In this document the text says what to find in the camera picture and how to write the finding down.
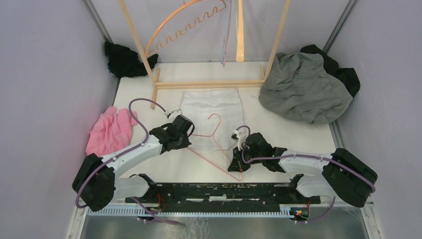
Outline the pink wire hanger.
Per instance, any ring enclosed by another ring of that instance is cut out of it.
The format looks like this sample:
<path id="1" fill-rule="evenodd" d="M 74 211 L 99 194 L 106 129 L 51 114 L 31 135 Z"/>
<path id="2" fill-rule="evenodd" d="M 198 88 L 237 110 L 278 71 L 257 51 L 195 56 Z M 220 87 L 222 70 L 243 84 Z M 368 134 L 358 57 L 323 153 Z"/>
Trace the pink wire hanger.
<path id="1" fill-rule="evenodd" d="M 215 143 L 215 145 L 218 147 L 219 151 L 225 156 L 225 158 L 227 159 L 228 162 L 230 162 L 228 155 L 226 154 L 226 152 L 223 150 L 223 148 L 221 147 L 221 145 L 217 142 L 217 140 L 215 139 L 215 133 L 217 132 L 222 120 L 221 120 L 221 116 L 219 114 L 211 114 L 208 117 L 208 120 L 211 119 L 211 117 L 216 116 L 218 117 L 218 124 L 217 126 L 214 128 L 213 132 L 210 135 L 203 135 L 203 134 L 191 134 L 192 136 L 198 136 L 198 137 L 207 137 L 207 138 L 211 138 L 213 140 L 213 142 Z M 231 177 L 232 179 L 234 179 L 237 182 L 242 182 L 244 177 L 243 177 L 243 172 L 240 172 L 240 178 L 237 178 L 235 176 L 233 176 L 231 173 L 229 173 L 227 170 L 224 170 L 223 168 L 219 167 L 217 164 L 215 164 L 213 161 L 207 159 L 206 157 L 204 157 L 203 155 L 201 155 L 200 153 L 198 153 L 197 151 L 193 150 L 192 148 L 188 147 L 188 150 L 192 153 L 194 153 L 195 155 L 199 156 L 201 159 L 205 160 L 206 162 L 208 162 L 210 165 L 212 165 L 213 167 L 217 168 L 219 171 L 223 172 L 224 174 L 226 174 L 227 176 Z"/>

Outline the white skirt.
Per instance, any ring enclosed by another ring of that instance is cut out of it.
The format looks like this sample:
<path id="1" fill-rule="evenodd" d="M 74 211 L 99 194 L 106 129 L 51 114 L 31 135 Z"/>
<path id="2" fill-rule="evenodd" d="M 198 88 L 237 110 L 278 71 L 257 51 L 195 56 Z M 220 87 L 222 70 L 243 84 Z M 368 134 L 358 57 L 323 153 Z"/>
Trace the white skirt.
<path id="1" fill-rule="evenodd" d="M 244 109 L 237 89 L 184 92 L 180 109 L 195 126 L 190 148 L 212 152 L 232 149 L 231 138 L 244 125 Z"/>

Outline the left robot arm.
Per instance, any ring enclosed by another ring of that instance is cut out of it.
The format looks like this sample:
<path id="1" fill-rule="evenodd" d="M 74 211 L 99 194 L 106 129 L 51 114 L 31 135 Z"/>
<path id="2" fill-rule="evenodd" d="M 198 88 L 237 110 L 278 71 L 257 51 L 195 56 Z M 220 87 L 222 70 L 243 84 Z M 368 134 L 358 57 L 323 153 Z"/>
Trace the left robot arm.
<path id="1" fill-rule="evenodd" d="M 193 129 L 190 119 L 178 115 L 171 123 L 150 130 L 136 144 L 103 156 L 89 154 L 72 183 L 72 189 L 77 193 L 75 205 L 96 212 L 114 200 L 129 197 L 152 202 L 157 195 L 154 186 L 142 176 L 123 178 L 122 175 L 150 158 L 187 148 L 191 145 L 189 132 Z"/>

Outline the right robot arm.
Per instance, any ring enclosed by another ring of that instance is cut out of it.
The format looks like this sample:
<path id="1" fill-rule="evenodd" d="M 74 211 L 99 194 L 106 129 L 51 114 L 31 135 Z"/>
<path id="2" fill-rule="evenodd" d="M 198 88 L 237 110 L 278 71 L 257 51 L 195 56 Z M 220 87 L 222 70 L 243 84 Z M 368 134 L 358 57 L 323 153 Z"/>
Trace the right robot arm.
<path id="1" fill-rule="evenodd" d="M 339 197 L 358 208 L 365 206 L 376 191 L 377 173 L 345 148 L 333 153 L 312 154 L 273 147 L 261 133 L 247 135 L 237 130 L 231 172 L 244 172 L 253 164 L 262 164 L 271 172 L 293 173 L 287 190 L 293 203 L 314 196 Z"/>

